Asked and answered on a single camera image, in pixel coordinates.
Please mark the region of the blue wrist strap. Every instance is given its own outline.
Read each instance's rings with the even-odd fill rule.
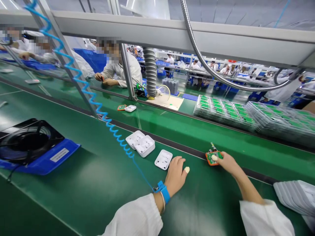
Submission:
[[[163,194],[163,197],[164,197],[164,201],[165,201],[165,204],[168,204],[168,202],[170,201],[171,197],[170,197],[170,194],[168,193],[167,191],[167,187],[163,184],[162,181],[160,181],[158,184],[157,184],[157,191],[160,192]]]

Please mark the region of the green conveyor belt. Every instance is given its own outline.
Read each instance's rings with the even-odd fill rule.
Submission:
[[[13,90],[1,83],[0,91]],[[0,95],[0,100],[9,103],[0,109],[0,129],[35,117],[48,121],[62,135],[82,145],[47,176],[16,172],[12,177],[20,194],[30,197],[78,234],[102,234],[121,205],[150,193],[104,122],[24,91]],[[148,117],[154,115],[151,110],[147,113]],[[119,134],[126,137],[130,132],[119,129]],[[239,211],[240,191],[221,167],[209,167],[203,159],[156,142],[155,150],[146,158],[135,156],[148,181],[154,185],[165,179],[166,172],[154,165],[161,149],[183,156],[184,166],[190,167],[184,187],[162,216],[161,235],[245,235]],[[0,174],[5,178],[9,171],[0,170]],[[271,185],[254,179],[252,182],[292,221],[296,235],[310,235],[302,217],[279,203]],[[12,227],[13,219],[7,220]]]
[[[43,91],[39,88],[39,85],[43,86],[52,97],[87,109],[79,92],[70,82],[50,78],[40,79],[40,84],[29,85],[24,82],[29,77],[22,69],[11,65],[6,66],[8,69],[14,69],[14,72],[1,74],[2,78],[40,93],[43,93]],[[91,80],[90,82],[101,88],[98,81]],[[119,87],[107,87],[106,89],[116,93],[128,94],[126,89]],[[202,152],[206,152],[209,149],[210,142],[214,142],[219,150],[224,150],[233,155],[242,167],[280,181],[301,179],[315,184],[315,155],[312,153],[149,105],[131,102],[100,91],[94,92],[97,93],[96,100],[103,103],[103,110],[109,112],[110,118],[114,120]],[[121,104],[136,105],[137,110],[133,113],[117,111],[117,107]],[[194,101],[184,99],[179,111],[192,114],[194,106]]]

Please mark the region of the metal conduit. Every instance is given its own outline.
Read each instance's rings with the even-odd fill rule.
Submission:
[[[287,81],[285,81],[285,82],[283,82],[281,84],[274,85],[274,86],[269,86],[269,87],[253,88],[253,87],[247,87],[247,86],[244,86],[244,85],[239,85],[239,84],[236,84],[236,83],[228,81],[227,79],[221,77],[215,71],[213,71],[208,66],[208,64],[205,62],[205,60],[203,59],[203,57],[202,57],[202,55],[201,55],[201,53],[200,53],[200,51],[198,49],[198,46],[196,44],[195,37],[194,37],[194,34],[193,34],[193,30],[192,30],[191,25],[190,25],[190,19],[189,19],[189,15],[188,15],[186,1],[185,0],[180,0],[180,3],[181,3],[181,9],[182,9],[182,12],[183,12],[184,22],[185,22],[185,25],[186,25],[186,28],[187,28],[188,36],[189,36],[190,42],[191,42],[191,44],[192,44],[192,46],[194,48],[194,51],[195,51],[198,59],[200,60],[201,64],[203,65],[203,67],[206,69],[206,71],[208,71],[210,73],[210,75],[213,76],[216,80],[218,80],[218,81],[220,81],[220,82],[222,82],[222,83],[224,83],[224,84],[226,84],[228,86],[231,86],[232,88],[245,90],[245,91],[263,92],[263,91],[270,91],[270,90],[279,89],[279,88],[282,88],[282,87],[290,84],[293,80],[298,78],[298,75],[300,75],[304,71],[304,69],[298,69],[289,77],[289,79]]]
[[[147,92],[150,97],[157,95],[157,67],[153,48],[143,48]]]

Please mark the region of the blue coiled cord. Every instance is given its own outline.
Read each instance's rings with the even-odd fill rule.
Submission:
[[[70,70],[73,70],[73,71],[75,71],[75,72],[78,73],[76,76],[74,76],[73,79],[74,79],[76,82],[78,82],[78,83],[84,84],[84,87],[81,89],[82,92],[85,93],[85,94],[92,95],[92,97],[89,99],[89,103],[91,103],[91,104],[97,106],[96,113],[102,115],[102,120],[106,122],[106,126],[109,127],[109,131],[114,134],[114,137],[116,138],[117,142],[119,142],[119,145],[124,149],[124,151],[126,152],[126,155],[127,155],[129,158],[132,159],[133,163],[134,163],[135,166],[138,168],[138,170],[139,170],[139,172],[141,173],[142,177],[143,177],[144,180],[147,182],[147,184],[150,186],[150,188],[152,189],[152,191],[153,191],[153,192],[157,192],[157,191],[155,191],[155,190],[152,188],[151,184],[150,184],[149,181],[146,179],[146,177],[144,176],[142,170],[140,169],[140,167],[139,167],[138,164],[136,163],[135,158],[134,158],[134,157],[135,157],[135,154],[134,154],[132,151],[130,151],[130,148],[127,148],[127,145],[128,145],[128,144],[123,144],[123,142],[124,142],[125,140],[124,140],[124,139],[123,139],[123,140],[120,140],[121,135],[117,135],[118,130],[113,130],[113,128],[115,127],[115,125],[110,124],[110,122],[111,122],[112,120],[111,120],[111,119],[106,119],[106,116],[108,115],[108,113],[107,113],[107,112],[102,112],[102,111],[100,111],[101,108],[102,108],[102,106],[103,106],[103,104],[94,102],[94,99],[95,99],[95,97],[96,97],[96,93],[94,93],[94,92],[89,92],[89,91],[86,90],[86,89],[89,87],[89,83],[86,82],[86,81],[80,80],[80,76],[82,75],[81,70],[78,70],[78,69],[76,69],[76,68],[71,67],[71,65],[72,65],[73,62],[74,62],[74,59],[73,59],[71,56],[60,52],[60,50],[62,50],[62,49],[64,48],[63,42],[62,42],[58,37],[56,37],[56,36],[54,36],[54,35],[48,33],[48,32],[51,30],[51,28],[52,28],[52,24],[51,24],[50,20],[49,20],[47,17],[43,16],[42,14],[38,13],[38,12],[35,10],[36,5],[37,5],[37,0],[33,0],[33,2],[32,2],[30,5],[25,6],[25,9],[28,10],[28,11],[30,11],[30,12],[32,12],[32,13],[35,14],[35,15],[38,15],[40,18],[43,18],[43,19],[47,22],[47,26],[44,27],[43,29],[40,29],[39,31],[40,31],[41,33],[43,33],[45,36],[51,37],[51,38],[57,40],[57,41],[60,43],[60,46],[57,47],[57,48],[55,48],[53,51],[54,51],[55,53],[57,53],[57,54],[59,54],[59,55],[61,55],[61,56],[64,56],[64,57],[66,57],[66,58],[68,58],[68,59],[70,60],[70,62],[67,63],[66,65],[64,65],[64,67],[65,67],[65,68],[68,68],[68,69],[70,69]]]

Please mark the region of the black fan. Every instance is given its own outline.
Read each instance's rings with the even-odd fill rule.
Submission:
[[[64,140],[44,120],[29,119],[0,132],[0,158],[27,165]]]

